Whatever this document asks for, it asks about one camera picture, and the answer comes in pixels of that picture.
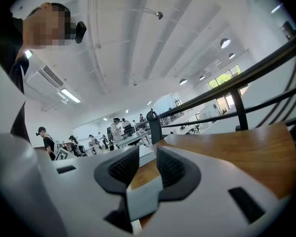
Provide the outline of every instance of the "striped shirt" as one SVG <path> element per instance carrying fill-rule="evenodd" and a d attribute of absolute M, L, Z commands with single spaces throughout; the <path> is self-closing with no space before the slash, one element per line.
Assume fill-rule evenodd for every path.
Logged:
<path fill-rule="evenodd" d="M 114 144 L 117 145 L 122 140 L 122 136 L 120 135 L 119 130 L 114 123 L 111 124 L 111 134 L 113 137 Z"/>

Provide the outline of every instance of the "wooden surface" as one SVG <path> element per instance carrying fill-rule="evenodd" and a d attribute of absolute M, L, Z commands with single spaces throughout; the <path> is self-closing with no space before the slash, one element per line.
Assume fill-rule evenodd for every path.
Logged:
<path fill-rule="evenodd" d="M 278 198 L 292 194 L 296 187 L 296 148 L 283 122 L 232 133 L 170 134 L 154 145 L 155 152 L 156 146 L 180 148 L 229 161 L 267 186 Z M 138 169 L 131 189 L 158 175 L 154 160 Z"/>

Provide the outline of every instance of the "rectangular slot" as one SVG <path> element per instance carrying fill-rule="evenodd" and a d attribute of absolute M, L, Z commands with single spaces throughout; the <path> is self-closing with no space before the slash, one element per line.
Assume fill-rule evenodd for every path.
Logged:
<path fill-rule="evenodd" d="M 66 172 L 69 172 L 69 171 L 72 171 L 72 170 L 74 170 L 74 169 L 76 169 L 74 166 L 66 166 L 66 167 L 62 167 L 62 168 L 58 168 L 57 169 L 57 172 L 59 173 L 59 174 L 63 174 L 63 173 L 66 173 Z"/>
<path fill-rule="evenodd" d="M 250 224 L 259 219 L 265 213 L 243 188 L 233 188 L 228 190 L 228 192 Z"/>

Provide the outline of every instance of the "ceiling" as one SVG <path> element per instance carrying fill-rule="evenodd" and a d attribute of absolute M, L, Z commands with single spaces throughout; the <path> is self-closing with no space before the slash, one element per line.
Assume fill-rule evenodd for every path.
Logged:
<path fill-rule="evenodd" d="M 25 18 L 44 1 L 66 5 L 75 21 L 85 22 L 87 32 L 81 44 L 33 50 L 25 94 L 40 101 L 45 111 L 61 110 L 81 124 L 143 108 L 195 86 L 201 75 L 210 77 L 227 66 L 231 52 L 237 57 L 246 50 L 222 0 L 19 0 L 14 16 Z M 245 0 L 228 1 L 242 9 Z M 163 18 L 147 9 L 161 11 Z M 222 38 L 231 40 L 225 49 L 220 47 Z M 45 66 L 62 86 L 46 82 L 38 72 Z M 179 86 L 182 78 L 188 83 Z M 62 88 L 81 102 L 61 103 L 57 92 Z"/>

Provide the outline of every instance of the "person in black shirt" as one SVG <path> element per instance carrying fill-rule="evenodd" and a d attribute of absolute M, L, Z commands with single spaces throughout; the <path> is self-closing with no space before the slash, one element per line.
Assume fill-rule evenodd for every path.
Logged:
<path fill-rule="evenodd" d="M 25 51 L 42 49 L 49 45 L 64 45 L 64 40 L 71 38 L 70 25 L 70 11 L 60 3 L 45 2 L 24 20 L 13 18 L 12 13 L 7 10 L 1 13 L 0 65 L 22 93 L 22 70 L 26 74 L 29 67 Z M 11 134 L 30 141 L 24 116 L 23 105 L 14 121 Z"/>
<path fill-rule="evenodd" d="M 55 145 L 55 142 L 47 134 L 45 127 L 42 127 L 41 126 L 38 129 L 38 134 L 43 138 L 45 150 L 49 154 L 49 157 L 51 158 L 51 160 L 55 160 L 55 158 L 56 158 L 55 155 L 54 155 L 54 145 Z"/>
<path fill-rule="evenodd" d="M 71 140 L 71 150 L 73 151 L 73 153 L 74 153 L 74 155 L 76 157 L 79 157 L 79 154 L 78 154 L 78 151 L 77 151 L 77 149 L 78 149 L 78 141 L 76 140 L 76 138 L 73 135 L 71 135 L 69 137 L 69 139 Z"/>

